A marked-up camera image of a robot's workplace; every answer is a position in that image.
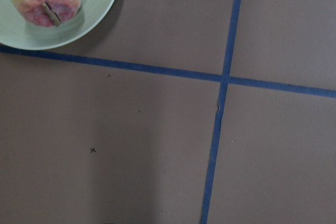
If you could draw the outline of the green plate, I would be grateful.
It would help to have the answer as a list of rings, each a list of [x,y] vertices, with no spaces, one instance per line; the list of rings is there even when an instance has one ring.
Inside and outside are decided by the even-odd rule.
[[[1,44],[25,50],[67,45],[94,29],[114,0],[81,0],[78,14],[59,27],[41,27],[25,21],[10,0],[1,0]]]

